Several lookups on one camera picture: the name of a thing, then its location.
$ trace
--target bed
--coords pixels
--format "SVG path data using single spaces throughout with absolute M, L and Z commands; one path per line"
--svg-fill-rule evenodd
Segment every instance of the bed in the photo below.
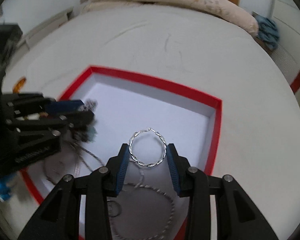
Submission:
M 213 175 L 234 175 L 279 238 L 286 239 L 300 222 L 300 110 L 269 55 L 242 27 L 212 14 L 160 3 L 103 2 L 34 46 L 9 70 L 3 91 L 11 91 L 24 75 L 23 91 L 58 98 L 88 65 L 103 65 L 222 99 Z M 36 208 L 13 203 L 11 208 L 22 210 L 11 215 L 14 220 L 20 213 L 30 217 Z M 211 239 L 216 239 L 215 224 Z

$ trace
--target twisted silver ring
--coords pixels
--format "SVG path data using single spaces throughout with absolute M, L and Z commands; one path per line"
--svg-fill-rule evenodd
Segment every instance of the twisted silver ring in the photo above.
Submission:
M 133 154 L 133 152 L 132 152 L 132 143 L 133 143 L 134 138 L 136 136 L 138 136 L 140 133 L 149 132 L 149 131 L 154 132 L 160 138 L 160 140 L 163 143 L 164 152 L 163 152 L 161 158 L 156 163 L 145 164 L 144 162 L 139 161 L 138 158 Z M 158 133 L 157 131 L 153 130 L 152 128 L 148 128 L 148 129 L 140 130 L 139 132 L 135 132 L 132 135 L 132 137 L 129 140 L 129 152 L 130 152 L 130 156 L 131 156 L 132 160 L 134 160 L 140 166 L 153 167 L 153 166 L 156 166 L 156 165 L 160 164 L 163 161 L 163 159 L 165 158 L 165 156 L 167 155 L 167 143 L 166 143 L 165 139 L 163 138 L 163 136 L 160 133 Z

